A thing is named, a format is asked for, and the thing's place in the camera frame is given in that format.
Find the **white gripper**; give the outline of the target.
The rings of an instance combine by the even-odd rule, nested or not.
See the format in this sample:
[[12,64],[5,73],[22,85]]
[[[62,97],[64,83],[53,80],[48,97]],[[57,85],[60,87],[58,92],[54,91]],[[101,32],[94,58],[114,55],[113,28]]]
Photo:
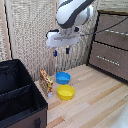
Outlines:
[[[73,32],[67,34],[66,32],[60,32],[59,29],[50,30],[46,34],[47,40],[46,45],[50,48],[65,46],[65,45],[73,45],[79,41],[79,34],[77,32]],[[66,48],[66,54],[70,53],[70,47]],[[57,56],[57,50],[54,49],[53,56]]]

